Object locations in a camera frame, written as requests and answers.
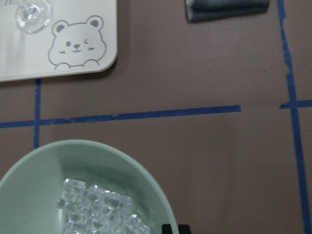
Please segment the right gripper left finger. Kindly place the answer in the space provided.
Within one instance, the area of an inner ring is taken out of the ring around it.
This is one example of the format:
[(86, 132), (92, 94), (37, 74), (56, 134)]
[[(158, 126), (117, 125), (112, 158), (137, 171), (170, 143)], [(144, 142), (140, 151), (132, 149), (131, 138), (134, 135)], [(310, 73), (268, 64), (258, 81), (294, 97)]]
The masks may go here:
[(170, 224), (163, 224), (161, 230), (162, 234), (172, 234), (172, 227)]

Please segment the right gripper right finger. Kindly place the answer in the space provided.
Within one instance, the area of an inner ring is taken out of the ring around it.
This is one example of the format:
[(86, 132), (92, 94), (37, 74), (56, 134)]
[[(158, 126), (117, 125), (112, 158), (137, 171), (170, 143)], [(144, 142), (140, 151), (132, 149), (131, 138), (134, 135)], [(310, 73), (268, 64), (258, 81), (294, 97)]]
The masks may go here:
[(191, 228), (188, 224), (178, 224), (179, 234), (191, 234)]

